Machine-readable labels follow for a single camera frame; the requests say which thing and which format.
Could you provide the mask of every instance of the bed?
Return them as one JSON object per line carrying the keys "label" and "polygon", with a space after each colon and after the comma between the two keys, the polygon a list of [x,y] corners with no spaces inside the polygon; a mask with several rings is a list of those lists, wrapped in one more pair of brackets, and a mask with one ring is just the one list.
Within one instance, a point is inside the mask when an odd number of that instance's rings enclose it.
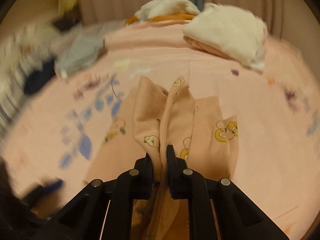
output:
{"label": "bed", "polygon": [[[288,31],[295,28],[292,15],[277,11],[284,10],[286,0],[268,1],[269,7],[255,3],[255,8],[248,0],[238,0],[240,4],[223,1],[250,9],[270,26],[274,37],[266,41],[263,74],[193,49],[183,39],[185,22],[141,23],[108,34],[108,54],[68,82],[51,80],[28,103],[10,132],[3,158],[15,193],[22,196],[33,182],[58,177],[65,181],[65,187],[56,204],[68,202],[99,174],[92,173],[91,165],[122,101],[141,76],[167,90],[178,76],[183,76],[195,99],[217,96],[223,117],[237,116],[239,153],[234,183],[291,240],[315,237],[312,224],[320,210],[320,91],[315,77],[319,73],[315,64],[319,36],[297,39],[296,33]],[[306,4],[294,1],[305,19],[311,19],[305,25],[319,32]],[[96,13],[101,8],[92,6]],[[82,9],[89,17],[84,6]],[[302,54],[279,38],[291,41]],[[88,83],[93,85],[79,98],[79,89]],[[121,160],[110,158],[106,169],[117,161]],[[128,157],[121,168],[128,170],[134,162]],[[107,179],[103,172],[101,178]]]}

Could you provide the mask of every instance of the white folded towel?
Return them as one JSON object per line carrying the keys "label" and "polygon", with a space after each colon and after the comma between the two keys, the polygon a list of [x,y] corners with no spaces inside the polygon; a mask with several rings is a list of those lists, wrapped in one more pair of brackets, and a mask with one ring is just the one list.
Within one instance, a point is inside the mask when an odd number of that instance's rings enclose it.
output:
{"label": "white folded towel", "polygon": [[183,27],[187,37],[223,52],[242,65],[264,69],[266,24],[252,12],[206,3],[204,11]]}
{"label": "white folded towel", "polygon": [[143,5],[135,16],[139,21],[147,21],[159,15],[198,15],[199,13],[198,7],[189,0],[153,0]]}

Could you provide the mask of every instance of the folded clothing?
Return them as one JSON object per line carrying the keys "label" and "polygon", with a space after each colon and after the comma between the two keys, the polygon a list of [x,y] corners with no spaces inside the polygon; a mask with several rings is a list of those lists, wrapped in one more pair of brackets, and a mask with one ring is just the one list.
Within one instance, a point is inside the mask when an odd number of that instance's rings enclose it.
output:
{"label": "folded clothing", "polygon": [[73,42],[70,50],[58,57],[55,69],[65,79],[77,70],[89,67],[104,48],[103,37],[79,35]]}
{"label": "folded clothing", "polygon": [[182,76],[170,91],[141,77],[123,100],[86,176],[87,181],[111,180],[128,170],[132,160],[150,155],[157,183],[150,200],[134,203],[131,239],[188,238],[187,201],[173,200],[167,184],[168,144],[206,178],[232,177],[238,156],[236,116],[223,120],[217,97],[195,100]]}
{"label": "folded clothing", "polygon": [[52,25],[28,25],[20,32],[11,35],[0,44],[0,95],[9,93],[12,87],[12,76],[22,69],[18,75],[28,76],[34,69],[42,68],[42,60],[49,57],[49,44],[60,34]]}
{"label": "folded clothing", "polygon": [[262,72],[265,57],[263,41],[268,33],[266,24],[250,11],[235,6],[206,3],[204,8],[184,26],[183,33],[190,38],[186,40],[215,54],[216,51],[210,48],[213,47],[222,52],[218,56],[227,55],[243,66]]}
{"label": "folded clothing", "polygon": [[0,135],[4,135],[14,116],[19,112],[25,100],[24,85],[27,77],[34,70],[42,69],[42,62],[51,58],[47,48],[34,50],[23,58],[15,67],[7,70],[0,78]]}
{"label": "folded clothing", "polygon": [[127,19],[126,24],[135,21],[148,21],[156,16],[165,15],[198,15],[197,6],[189,0],[152,0],[141,7],[133,17]]}

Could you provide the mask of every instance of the cartoon animal face print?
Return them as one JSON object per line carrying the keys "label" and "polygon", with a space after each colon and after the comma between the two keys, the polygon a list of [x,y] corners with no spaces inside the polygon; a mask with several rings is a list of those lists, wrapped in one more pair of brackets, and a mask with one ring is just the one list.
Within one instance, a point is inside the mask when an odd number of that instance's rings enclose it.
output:
{"label": "cartoon animal face print", "polygon": [[238,124],[237,124],[237,122],[229,122],[227,128],[230,131],[230,133],[233,135],[232,138],[234,136],[238,136]]}
{"label": "cartoon animal face print", "polygon": [[157,147],[157,137],[154,135],[150,135],[150,136],[146,136],[144,138],[144,143],[147,143],[148,145],[152,146],[152,147]]}
{"label": "cartoon animal face print", "polygon": [[238,136],[238,124],[237,122],[229,122],[227,127],[224,127],[223,121],[216,123],[217,130],[215,131],[215,138],[219,142],[228,142],[234,136]]}

